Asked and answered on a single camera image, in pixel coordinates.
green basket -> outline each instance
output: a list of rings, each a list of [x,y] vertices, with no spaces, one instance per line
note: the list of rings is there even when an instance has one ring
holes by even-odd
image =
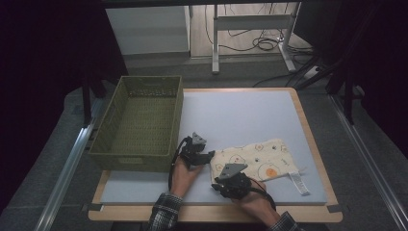
[[[183,107],[181,76],[123,76],[89,150],[105,170],[169,171]]]

towel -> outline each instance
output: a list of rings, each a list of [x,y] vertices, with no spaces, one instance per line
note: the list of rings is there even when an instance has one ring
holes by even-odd
[[[247,164],[242,172],[258,181],[267,181],[290,172],[298,172],[287,145],[280,139],[217,150],[211,161],[212,181],[225,164]]]

black curtain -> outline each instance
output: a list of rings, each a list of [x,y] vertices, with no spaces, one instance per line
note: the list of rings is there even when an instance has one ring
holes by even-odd
[[[127,70],[95,1],[0,2],[0,207],[3,210],[55,128],[65,96]]]

metal bar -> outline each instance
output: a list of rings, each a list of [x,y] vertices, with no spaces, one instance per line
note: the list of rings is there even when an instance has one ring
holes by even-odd
[[[42,210],[42,214],[39,217],[35,231],[50,230],[55,216],[60,209],[66,190],[68,189],[68,186],[71,182],[72,176],[75,173],[75,169],[78,166],[82,153],[84,152],[85,146],[92,132],[93,126],[95,125],[96,119],[99,116],[100,109],[102,108],[102,103],[103,99],[95,99],[95,102],[92,106],[92,119],[89,123],[89,126],[81,129],[78,138],[74,143],[72,150],[65,162],[64,168],[61,171],[60,177],[58,178],[57,183],[55,184],[54,189],[51,192],[44,209]]]
[[[219,74],[218,55],[218,5],[214,5],[214,34],[213,34],[213,74]]]
[[[219,16],[217,24],[218,31],[287,29],[291,18],[289,14]]]
[[[387,180],[384,178],[374,159],[371,157],[369,150],[361,139],[356,128],[351,125],[348,122],[347,118],[344,116],[342,103],[340,102],[340,100],[337,97],[335,98],[333,95],[329,95],[329,97],[348,136],[356,147],[357,152],[361,160],[363,161],[363,164],[365,165],[372,182],[374,183],[385,204],[387,205],[391,215],[393,216],[396,225],[401,231],[408,230],[408,217],[403,205],[398,200],[397,196],[394,193],[394,190],[387,183]]]
[[[294,67],[291,56],[288,53],[288,43],[289,43],[289,40],[291,39],[291,35],[292,35],[294,23],[296,22],[297,12],[299,11],[299,7],[300,7],[300,3],[297,2],[296,6],[294,7],[291,13],[289,24],[288,24],[288,29],[285,32],[283,42],[279,43],[278,45],[279,50],[282,53],[282,57],[285,61],[286,67],[288,68],[290,73],[296,72],[296,68]]]

human hand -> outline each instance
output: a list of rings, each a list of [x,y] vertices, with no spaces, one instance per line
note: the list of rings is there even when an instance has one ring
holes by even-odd
[[[251,183],[252,188],[262,191],[267,189],[267,186],[263,182],[258,182],[251,179]],[[259,219],[267,227],[271,227],[280,219],[280,215],[272,209],[272,206],[267,198],[257,192],[249,192],[249,194],[241,200],[231,200],[243,208],[248,214]]]
[[[177,157],[174,164],[170,192],[179,197],[183,197],[203,168],[204,166],[198,166],[193,169],[188,169],[183,159]]]

